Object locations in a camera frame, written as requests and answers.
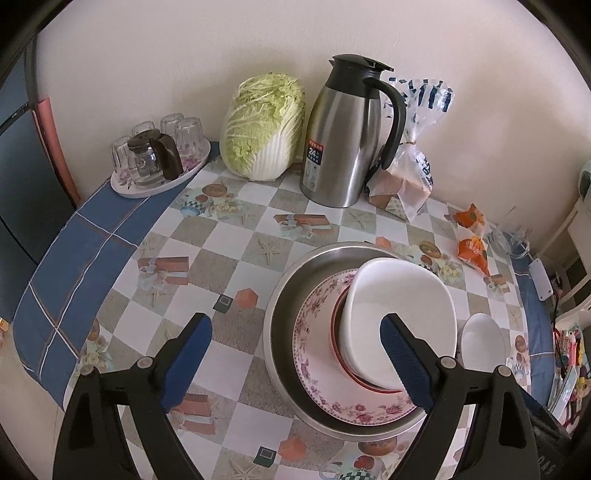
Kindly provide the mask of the small white round bowl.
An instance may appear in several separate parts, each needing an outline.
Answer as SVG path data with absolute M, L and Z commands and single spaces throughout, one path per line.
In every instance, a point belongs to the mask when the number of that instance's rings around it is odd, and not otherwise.
M 501 329 L 484 313 L 472 315 L 462 328 L 459 351 L 462 365 L 468 370 L 493 372 L 507 360 Z

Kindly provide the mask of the pink floral round plate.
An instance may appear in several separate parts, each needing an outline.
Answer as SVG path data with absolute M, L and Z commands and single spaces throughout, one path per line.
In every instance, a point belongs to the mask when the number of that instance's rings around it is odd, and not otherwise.
M 356 379 L 337 350 L 335 318 L 355 269 L 322 280 L 297 312 L 293 358 L 297 377 L 311 400 L 332 418 L 353 426 L 382 426 L 416 409 L 403 391 L 382 391 Z

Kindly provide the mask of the large stainless steel basin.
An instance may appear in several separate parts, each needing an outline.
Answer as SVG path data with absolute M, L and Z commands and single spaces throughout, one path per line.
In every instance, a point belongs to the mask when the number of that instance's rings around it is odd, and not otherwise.
M 312 250 L 283 273 L 263 325 L 266 370 L 298 419 L 346 441 L 385 440 L 425 417 L 404 392 L 353 378 L 339 358 L 337 317 L 356 270 L 391 252 L 362 242 Z

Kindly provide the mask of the white power strip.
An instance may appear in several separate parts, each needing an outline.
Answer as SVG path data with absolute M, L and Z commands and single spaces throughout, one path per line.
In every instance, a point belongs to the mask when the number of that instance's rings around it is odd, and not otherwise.
M 553 295 L 553 287 L 542 260 L 540 258 L 533 260 L 528 266 L 528 270 L 539 300 L 546 301 Z

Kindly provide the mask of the checkered blue tablecloth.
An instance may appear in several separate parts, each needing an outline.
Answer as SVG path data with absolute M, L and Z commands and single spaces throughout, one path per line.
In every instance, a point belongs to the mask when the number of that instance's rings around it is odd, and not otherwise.
M 438 273 L 457 317 L 487 313 L 509 363 L 531 384 L 542 347 L 523 299 L 534 297 L 525 263 L 491 255 L 493 285 L 456 256 L 453 209 L 429 200 L 413 223 L 366 200 L 346 209 L 311 203 L 290 170 L 250 183 L 212 160 L 185 186 L 140 200 L 102 186 L 53 241 L 17 308 L 13 338 L 25 371 L 59 406 L 79 369 L 130 367 L 174 338 L 195 312 L 213 339 L 172 416 L 179 439 L 208 479 L 322 479 L 359 460 L 390 471 L 410 443 L 403 435 L 361 450 L 297 419 L 263 362 L 263 316 L 283 271 L 320 246 L 366 241 Z

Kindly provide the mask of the white shelf unit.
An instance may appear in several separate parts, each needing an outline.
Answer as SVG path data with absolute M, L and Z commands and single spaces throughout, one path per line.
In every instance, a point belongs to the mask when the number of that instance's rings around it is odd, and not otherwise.
M 560 284 L 555 301 L 556 326 L 578 322 L 583 329 L 590 324 L 590 162 L 581 168 L 576 184 L 577 198 L 566 219 L 545 242 L 537 257 L 556 271 Z M 557 242 L 568 238 L 575 253 L 564 263 L 558 260 Z

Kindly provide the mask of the orange snack packet front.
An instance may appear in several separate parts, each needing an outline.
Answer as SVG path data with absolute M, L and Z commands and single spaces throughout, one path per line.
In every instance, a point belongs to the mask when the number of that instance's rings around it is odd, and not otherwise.
M 487 246 L 478 236 L 470 236 L 458 243 L 457 256 L 464 263 L 479 270 L 485 277 L 490 276 Z

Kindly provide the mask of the orange snack packet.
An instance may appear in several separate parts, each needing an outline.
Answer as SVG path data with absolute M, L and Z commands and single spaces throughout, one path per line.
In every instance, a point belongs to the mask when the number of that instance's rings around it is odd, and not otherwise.
M 464 263 L 479 270 L 485 277 L 490 276 L 487 246 L 478 236 L 470 236 L 458 243 L 457 256 Z
M 456 223 L 463 228 L 470 230 L 473 234 L 483 237 L 486 230 L 487 221 L 483 213 L 474 203 L 466 211 L 460 211 L 453 215 Z

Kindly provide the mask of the clear glass mug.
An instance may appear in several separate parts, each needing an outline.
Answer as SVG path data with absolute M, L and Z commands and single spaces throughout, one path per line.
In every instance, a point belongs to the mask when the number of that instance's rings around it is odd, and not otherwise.
M 530 253 L 532 231 L 524 212 L 518 206 L 513 206 L 499 224 L 491 229 L 489 244 L 500 257 L 523 259 Z

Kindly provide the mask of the orange snack packet rear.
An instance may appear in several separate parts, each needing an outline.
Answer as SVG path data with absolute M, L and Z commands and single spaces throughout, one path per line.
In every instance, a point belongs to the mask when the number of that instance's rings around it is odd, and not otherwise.
M 466 211 L 460 211 L 453 215 L 456 223 L 463 228 L 470 230 L 473 234 L 483 237 L 486 230 L 487 221 L 483 213 L 474 203 Z

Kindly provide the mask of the dark blue cabinet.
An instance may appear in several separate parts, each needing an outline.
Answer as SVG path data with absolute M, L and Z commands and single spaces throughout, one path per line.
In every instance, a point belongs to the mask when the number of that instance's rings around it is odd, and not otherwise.
M 45 145 L 37 101 L 36 43 L 31 42 L 1 86 L 1 317 L 8 322 L 75 209 Z

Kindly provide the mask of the white oval tray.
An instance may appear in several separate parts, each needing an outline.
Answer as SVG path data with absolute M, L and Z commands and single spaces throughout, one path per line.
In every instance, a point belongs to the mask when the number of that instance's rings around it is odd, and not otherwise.
M 191 180 L 193 176 L 197 175 L 197 173 L 204 168 L 209 155 L 211 155 L 211 143 L 205 139 L 204 152 L 202 152 L 201 156 L 198 158 L 197 165 L 186 170 L 174 180 L 165 180 L 163 176 L 160 176 L 155 182 L 147 186 L 138 186 L 132 181 L 132 179 L 129 179 L 126 183 L 121 183 L 118 175 L 113 172 L 109 178 L 109 184 L 116 194 L 128 199 L 140 199 L 164 193 L 181 185 L 185 181 Z

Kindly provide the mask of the bagged sliced bread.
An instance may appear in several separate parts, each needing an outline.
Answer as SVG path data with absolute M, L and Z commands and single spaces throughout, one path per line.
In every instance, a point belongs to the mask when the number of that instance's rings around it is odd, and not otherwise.
M 391 166 L 377 169 L 369 181 L 369 201 L 411 223 L 426 204 L 434 185 L 430 162 L 417 140 L 448 112 L 454 91 L 445 81 L 436 79 L 391 77 L 388 82 L 404 98 L 407 119 Z

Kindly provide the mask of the upturned glass cup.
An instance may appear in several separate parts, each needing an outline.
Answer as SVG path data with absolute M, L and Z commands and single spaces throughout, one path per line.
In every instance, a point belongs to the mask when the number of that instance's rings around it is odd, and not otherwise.
M 183 119 L 184 115 L 181 113 L 172 113 L 164 116 L 159 122 L 160 132 L 175 139 L 177 125 Z
M 180 156 L 184 159 L 197 160 L 201 156 L 201 142 L 204 130 L 196 117 L 183 118 L 176 126 L 176 145 Z
M 129 170 L 130 151 L 127 145 L 129 139 L 129 136 L 123 136 L 110 145 L 113 170 L 120 184 L 126 184 L 131 180 Z

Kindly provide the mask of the pink rolled mat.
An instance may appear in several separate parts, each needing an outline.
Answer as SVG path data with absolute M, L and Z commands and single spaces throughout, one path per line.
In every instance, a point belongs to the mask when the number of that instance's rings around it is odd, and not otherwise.
M 81 205 L 82 200 L 61 148 L 50 98 L 47 97 L 34 103 L 33 112 L 36 128 L 52 170 L 69 202 L 73 205 L 74 209 L 77 209 Z

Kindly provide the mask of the stainless steel thermos jug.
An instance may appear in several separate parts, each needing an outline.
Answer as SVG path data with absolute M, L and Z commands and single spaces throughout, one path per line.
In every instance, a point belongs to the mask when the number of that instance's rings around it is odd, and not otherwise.
M 403 137 L 407 107 L 401 93 L 381 79 L 393 67 L 358 55 L 329 60 L 304 138 L 301 192 L 325 207 L 356 204 L 377 169 L 388 169 Z

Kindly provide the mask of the napa cabbage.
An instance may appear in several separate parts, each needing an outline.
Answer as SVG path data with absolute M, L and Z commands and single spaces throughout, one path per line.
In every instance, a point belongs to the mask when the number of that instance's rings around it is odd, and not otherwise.
M 296 159 L 304 113 L 304 88 L 297 78 L 270 72 L 243 81 L 219 139 L 226 168 L 256 182 L 283 175 Z

